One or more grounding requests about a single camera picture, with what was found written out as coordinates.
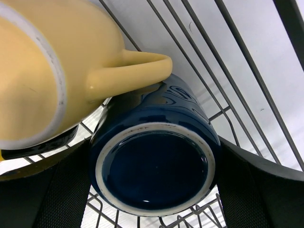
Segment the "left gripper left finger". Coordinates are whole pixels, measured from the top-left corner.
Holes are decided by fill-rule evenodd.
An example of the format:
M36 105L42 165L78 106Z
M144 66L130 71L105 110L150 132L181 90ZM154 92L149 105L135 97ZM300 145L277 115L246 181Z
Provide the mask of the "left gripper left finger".
M90 140L0 176L2 228L79 228L90 190Z

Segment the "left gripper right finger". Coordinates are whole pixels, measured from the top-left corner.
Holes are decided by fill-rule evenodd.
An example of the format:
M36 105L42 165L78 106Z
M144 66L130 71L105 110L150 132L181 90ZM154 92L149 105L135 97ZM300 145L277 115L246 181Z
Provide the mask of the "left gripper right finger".
M217 182L228 228L302 228L304 173L221 139Z

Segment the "blue mug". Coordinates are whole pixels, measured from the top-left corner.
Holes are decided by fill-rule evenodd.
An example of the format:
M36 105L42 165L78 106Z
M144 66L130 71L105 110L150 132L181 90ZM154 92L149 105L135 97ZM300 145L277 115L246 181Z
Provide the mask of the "blue mug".
M95 191L116 209L169 216L216 185L223 151L190 87L176 75L112 97L90 142Z

